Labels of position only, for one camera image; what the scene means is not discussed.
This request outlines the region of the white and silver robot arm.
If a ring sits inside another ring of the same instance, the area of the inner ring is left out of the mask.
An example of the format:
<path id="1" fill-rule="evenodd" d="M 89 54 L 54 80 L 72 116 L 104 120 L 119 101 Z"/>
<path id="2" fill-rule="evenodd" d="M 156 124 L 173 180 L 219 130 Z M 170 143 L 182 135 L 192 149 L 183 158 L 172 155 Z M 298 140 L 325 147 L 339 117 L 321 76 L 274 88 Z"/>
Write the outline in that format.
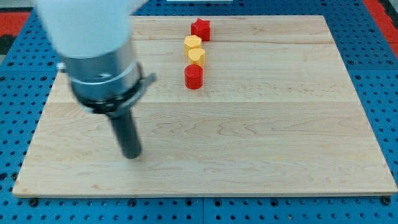
<path id="1" fill-rule="evenodd" d="M 131 44 L 129 17 L 146 0 L 36 0 L 35 10 L 65 64 L 77 100 L 94 113 L 117 116 L 145 93 Z"/>

